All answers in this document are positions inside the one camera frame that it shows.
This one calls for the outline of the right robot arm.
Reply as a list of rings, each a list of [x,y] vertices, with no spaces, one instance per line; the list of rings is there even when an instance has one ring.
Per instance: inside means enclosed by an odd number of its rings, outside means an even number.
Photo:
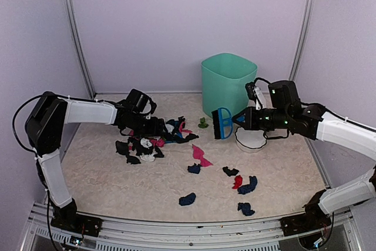
[[[271,108],[265,108],[256,94],[253,82],[246,84],[248,106],[232,117],[244,130],[285,129],[311,140],[320,140],[351,149],[375,159],[375,128],[335,114],[319,103],[303,103],[293,81],[277,81],[268,85]],[[330,213],[357,205],[375,197],[375,169],[341,186],[317,192],[305,205],[300,226],[312,230]]]

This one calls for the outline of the blue dustpan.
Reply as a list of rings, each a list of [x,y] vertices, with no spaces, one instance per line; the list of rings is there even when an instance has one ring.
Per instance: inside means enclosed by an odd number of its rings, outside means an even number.
[[[184,120],[170,119],[165,123],[162,139],[166,143],[186,143],[188,142],[188,136],[183,137],[182,130],[185,129]]]

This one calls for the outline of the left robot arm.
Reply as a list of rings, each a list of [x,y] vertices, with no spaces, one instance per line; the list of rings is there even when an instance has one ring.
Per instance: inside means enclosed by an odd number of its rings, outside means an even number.
[[[77,213],[61,168],[63,128],[71,123],[100,123],[120,131],[130,129],[138,136],[161,136],[163,119],[154,117],[156,103],[147,94],[132,89],[119,101],[71,98],[46,91],[33,97],[36,104],[25,122],[25,133],[35,155],[39,179],[55,212],[54,218],[64,229],[76,230],[83,225]]]

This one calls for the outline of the blue hand brush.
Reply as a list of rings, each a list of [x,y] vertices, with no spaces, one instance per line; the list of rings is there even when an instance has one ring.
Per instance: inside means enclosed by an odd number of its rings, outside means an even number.
[[[231,112],[224,107],[218,108],[211,113],[213,119],[214,138],[225,140],[233,133],[233,121]]]

